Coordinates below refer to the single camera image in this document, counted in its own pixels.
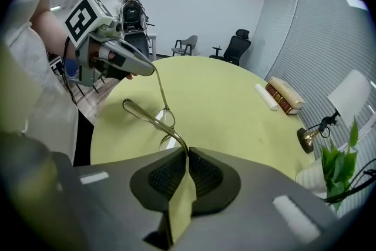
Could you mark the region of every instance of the white lampshade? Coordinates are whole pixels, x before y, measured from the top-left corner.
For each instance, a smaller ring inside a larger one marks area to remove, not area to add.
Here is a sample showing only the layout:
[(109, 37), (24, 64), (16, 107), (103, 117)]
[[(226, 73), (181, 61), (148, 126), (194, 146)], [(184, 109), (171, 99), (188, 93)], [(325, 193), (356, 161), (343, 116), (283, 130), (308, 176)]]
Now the white lampshade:
[(342, 83), (328, 96), (329, 101), (340, 113), (345, 125), (350, 128), (354, 116), (365, 105), (371, 92), (371, 85), (357, 70), (352, 70)]

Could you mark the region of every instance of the stack of books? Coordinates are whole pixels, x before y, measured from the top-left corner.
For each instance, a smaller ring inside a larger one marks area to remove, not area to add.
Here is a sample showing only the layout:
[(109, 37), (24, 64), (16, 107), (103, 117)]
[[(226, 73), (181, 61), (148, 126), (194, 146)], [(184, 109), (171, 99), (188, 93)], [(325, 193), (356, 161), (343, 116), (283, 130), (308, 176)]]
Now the stack of books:
[(289, 115), (298, 114), (306, 104), (304, 99), (284, 80), (272, 76), (266, 85), (267, 92)]

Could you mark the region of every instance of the white plant pot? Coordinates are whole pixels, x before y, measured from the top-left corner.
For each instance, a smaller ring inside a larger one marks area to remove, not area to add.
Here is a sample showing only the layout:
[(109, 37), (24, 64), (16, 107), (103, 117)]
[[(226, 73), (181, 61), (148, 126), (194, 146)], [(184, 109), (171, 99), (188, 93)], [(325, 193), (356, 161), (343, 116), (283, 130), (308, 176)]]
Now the white plant pot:
[(324, 193), (327, 191), (325, 185), (323, 164), (321, 158), (310, 166), (298, 172), (295, 181), (313, 193)]

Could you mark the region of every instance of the person's arm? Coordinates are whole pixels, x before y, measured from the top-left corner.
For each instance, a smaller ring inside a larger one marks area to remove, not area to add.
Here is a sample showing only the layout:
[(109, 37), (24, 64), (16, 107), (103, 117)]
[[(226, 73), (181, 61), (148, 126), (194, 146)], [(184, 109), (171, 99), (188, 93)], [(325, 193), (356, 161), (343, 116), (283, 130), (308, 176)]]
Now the person's arm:
[[(61, 22), (50, 10), (49, 0), (40, 0), (30, 19), (31, 28), (41, 37), (46, 50), (55, 55), (63, 56), (64, 44), (68, 34)], [(69, 43), (66, 57), (75, 59), (75, 47)]]

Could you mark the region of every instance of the beige book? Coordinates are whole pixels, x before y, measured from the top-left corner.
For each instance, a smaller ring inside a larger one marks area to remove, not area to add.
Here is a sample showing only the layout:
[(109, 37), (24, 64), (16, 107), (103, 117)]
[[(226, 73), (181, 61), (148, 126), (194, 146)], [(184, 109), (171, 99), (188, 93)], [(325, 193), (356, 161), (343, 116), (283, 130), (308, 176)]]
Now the beige book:
[(284, 80), (272, 76), (269, 83), (282, 95), (293, 109), (301, 109), (306, 104), (300, 94)]

